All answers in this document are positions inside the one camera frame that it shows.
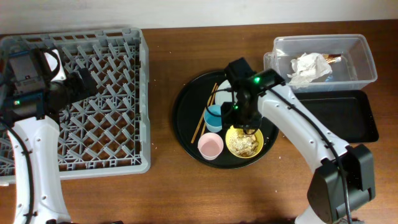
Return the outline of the rice and peanut shell scraps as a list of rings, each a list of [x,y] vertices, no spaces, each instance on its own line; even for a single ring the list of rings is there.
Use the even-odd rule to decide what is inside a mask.
[[[229,139],[229,149],[235,155],[250,157],[255,155],[259,142],[254,134],[245,134],[243,130],[234,129]]]

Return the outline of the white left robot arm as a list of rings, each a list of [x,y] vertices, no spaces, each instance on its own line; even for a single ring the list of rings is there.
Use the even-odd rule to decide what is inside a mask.
[[[64,72],[56,48],[6,57],[1,73],[1,125],[14,153],[14,223],[71,223],[57,159],[59,112],[97,92],[87,68]]]

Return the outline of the yellow bowl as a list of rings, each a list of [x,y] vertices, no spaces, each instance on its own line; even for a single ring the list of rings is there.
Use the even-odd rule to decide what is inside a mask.
[[[225,144],[234,156],[250,159],[262,151],[264,136],[259,129],[250,129],[246,134],[244,129],[231,126],[226,132]]]

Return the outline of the blue plastic cup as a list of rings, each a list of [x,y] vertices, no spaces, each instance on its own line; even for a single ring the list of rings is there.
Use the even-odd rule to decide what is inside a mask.
[[[204,119],[207,130],[212,133],[218,133],[222,130],[221,106],[211,105],[205,111]]]

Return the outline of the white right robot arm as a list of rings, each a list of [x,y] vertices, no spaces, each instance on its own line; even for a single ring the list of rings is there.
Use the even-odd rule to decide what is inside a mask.
[[[239,58],[224,73],[232,101],[221,107],[223,126],[252,134],[267,118],[287,136],[313,173],[309,206],[295,222],[352,223],[352,211],[376,196],[371,151],[363,144],[350,146],[326,128],[275,70],[257,73]]]

